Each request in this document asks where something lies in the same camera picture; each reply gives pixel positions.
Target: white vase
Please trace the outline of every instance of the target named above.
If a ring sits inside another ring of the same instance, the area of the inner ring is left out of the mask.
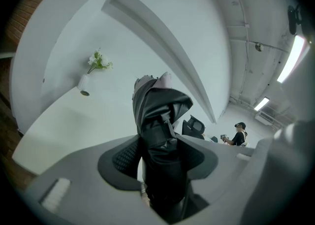
[[[77,86],[77,88],[80,90],[80,91],[85,91],[85,89],[87,88],[87,84],[89,82],[89,78],[90,78],[90,75],[85,73],[81,76],[81,79],[79,81],[79,84]]]

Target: white ceiling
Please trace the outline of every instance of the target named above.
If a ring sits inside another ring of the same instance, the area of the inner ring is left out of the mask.
[[[233,64],[231,97],[250,106],[256,106],[266,96],[270,102],[263,111],[275,116],[284,125],[290,123],[294,117],[277,78],[293,43],[293,36],[288,31],[287,7],[295,6],[296,1],[217,1],[231,43]],[[247,37],[250,42],[248,55]],[[254,42],[262,43],[264,50],[257,51]]]

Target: wall-mounted air conditioner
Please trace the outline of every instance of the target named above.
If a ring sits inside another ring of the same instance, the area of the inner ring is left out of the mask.
[[[263,123],[264,125],[272,125],[276,119],[274,119],[272,116],[264,113],[264,112],[258,112],[255,116],[255,119]]]

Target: white flower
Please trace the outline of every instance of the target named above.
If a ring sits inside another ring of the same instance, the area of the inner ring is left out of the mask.
[[[92,64],[95,63],[95,62],[96,62],[96,58],[95,58],[95,56],[94,56],[94,54],[93,54],[93,55],[91,55],[91,57],[90,57],[89,64],[92,65]]]
[[[102,66],[107,66],[108,65],[108,59],[106,57],[102,57],[102,60],[100,61]]]

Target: black t-shirt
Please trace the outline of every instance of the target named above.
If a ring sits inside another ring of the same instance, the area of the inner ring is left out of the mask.
[[[233,145],[241,145],[245,142],[244,140],[244,134],[242,132],[236,133],[235,137],[232,139],[234,142]]]

